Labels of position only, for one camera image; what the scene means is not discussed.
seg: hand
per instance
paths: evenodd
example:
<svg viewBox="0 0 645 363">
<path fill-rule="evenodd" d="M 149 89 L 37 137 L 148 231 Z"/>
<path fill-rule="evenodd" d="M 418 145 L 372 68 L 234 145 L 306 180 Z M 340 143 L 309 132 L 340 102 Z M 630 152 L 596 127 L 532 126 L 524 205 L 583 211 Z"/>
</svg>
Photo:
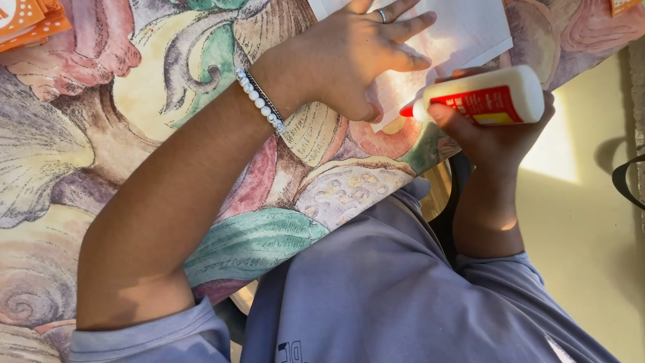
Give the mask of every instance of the hand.
<svg viewBox="0 0 645 363">
<path fill-rule="evenodd" d="M 437 82 L 487 71 L 482 67 L 460 69 L 453 72 L 452 77 L 438 79 Z M 496 178 L 514 177 L 525 155 L 555 114 L 553 100 L 553 94 L 544 91 L 544 115 L 540 121 L 526 125 L 474 125 L 456 110 L 442 104 L 431 105 L 428 112 L 438 126 L 461 146 L 478 169 Z"/>
<path fill-rule="evenodd" d="M 380 110 L 368 103 L 367 86 L 386 70 L 410 72 L 429 68 L 425 57 L 398 45 L 433 25 L 428 12 L 394 22 L 419 0 L 396 0 L 378 12 L 365 14 L 371 0 L 352 0 L 307 31 L 265 52 L 251 67 L 258 84 L 290 115 L 305 103 L 320 101 L 354 121 L 378 121 Z"/>
</svg>

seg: sunlight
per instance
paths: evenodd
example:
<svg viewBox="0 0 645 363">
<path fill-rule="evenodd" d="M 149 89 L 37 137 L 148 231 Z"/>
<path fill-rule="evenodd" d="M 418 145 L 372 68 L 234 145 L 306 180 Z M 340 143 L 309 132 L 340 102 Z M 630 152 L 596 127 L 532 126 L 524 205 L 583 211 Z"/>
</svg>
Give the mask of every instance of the sunlight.
<svg viewBox="0 0 645 363">
<path fill-rule="evenodd" d="M 553 95 L 555 116 L 526 155 L 520 168 L 578 184 L 578 167 L 562 94 L 556 90 Z"/>
</svg>

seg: person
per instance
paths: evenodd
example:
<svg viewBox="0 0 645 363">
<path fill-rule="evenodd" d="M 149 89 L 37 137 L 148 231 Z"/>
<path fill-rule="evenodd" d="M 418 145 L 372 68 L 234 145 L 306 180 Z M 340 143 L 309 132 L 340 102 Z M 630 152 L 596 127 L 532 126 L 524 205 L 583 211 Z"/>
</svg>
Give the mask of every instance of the person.
<svg viewBox="0 0 645 363">
<path fill-rule="evenodd" d="M 436 14 L 394 23 L 419 0 L 370 12 L 352 0 L 267 50 L 250 73 L 284 118 L 320 101 L 378 121 L 366 87 L 430 60 L 397 45 Z M 482 72 L 458 70 L 453 77 Z M 430 113 L 476 166 L 454 217 L 453 268 L 419 210 L 416 179 L 266 274 L 246 325 L 244 363 L 616 362 L 545 290 L 515 211 L 517 171 L 554 114 L 478 127 Z M 245 165 L 274 132 L 239 84 L 168 138 L 94 220 L 81 247 L 72 362 L 227 362 L 229 336 L 183 262 Z"/>
</svg>

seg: lavender shirt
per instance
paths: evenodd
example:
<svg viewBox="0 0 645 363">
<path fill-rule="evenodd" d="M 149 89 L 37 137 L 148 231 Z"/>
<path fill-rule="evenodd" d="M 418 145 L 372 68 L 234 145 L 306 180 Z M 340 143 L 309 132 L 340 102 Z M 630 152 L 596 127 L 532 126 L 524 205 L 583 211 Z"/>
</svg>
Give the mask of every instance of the lavender shirt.
<svg viewBox="0 0 645 363">
<path fill-rule="evenodd" d="M 526 253 L 446 261 L 416 179 L 260 281 L 242 363 L 618 362 L 553 300 Z M 71 362 L 229 362 L 208 299 L 72 334 Z"/>
</svg>

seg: white paper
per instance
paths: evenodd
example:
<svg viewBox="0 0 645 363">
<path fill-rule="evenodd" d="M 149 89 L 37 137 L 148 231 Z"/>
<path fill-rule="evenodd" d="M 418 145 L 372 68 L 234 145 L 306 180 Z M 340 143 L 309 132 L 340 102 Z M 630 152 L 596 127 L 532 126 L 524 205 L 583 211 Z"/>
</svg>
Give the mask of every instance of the white paper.
<svg viewBox="0 0 645 363">
<path fill-rule="evenodd" d="M 393 0 L 375 0 L 373 9 Z M 320 21 L 345 6 L 349 0 L 309 0 Z M 458 68 L 485 64 L 513 46 L 506 13 L 501 0 L 421 0 L 399 20 L 427 11 L 437 13 L 437 22 L 402 47 L 432 59 L 432 68 L 421 72 L 393 70 L 380 75 L 368 90 L 368 99 L 383 109 L 383 120 L 372 125 L 381 130 L 399 117 L 399 110 L 413 101 L 437 76 L 449 76 Z"/>
</svg>

